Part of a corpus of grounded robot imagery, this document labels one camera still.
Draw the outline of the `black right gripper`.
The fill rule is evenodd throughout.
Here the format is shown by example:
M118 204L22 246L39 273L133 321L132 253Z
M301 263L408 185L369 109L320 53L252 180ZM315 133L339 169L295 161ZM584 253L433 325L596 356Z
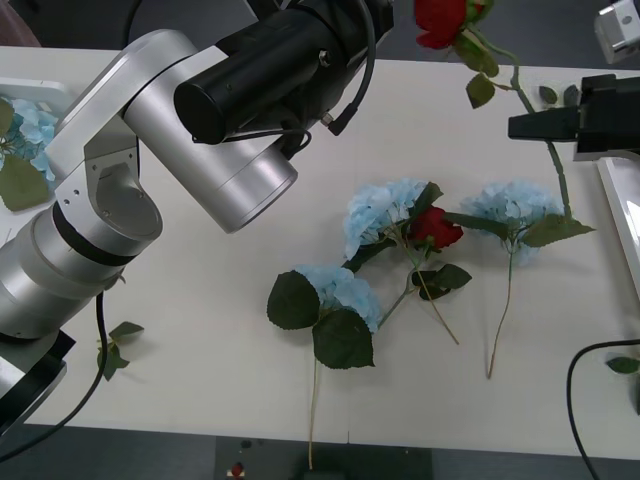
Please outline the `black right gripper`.
M584 77L579 107L511 117L512 140L575 142L575 161L639 154L639 78Z

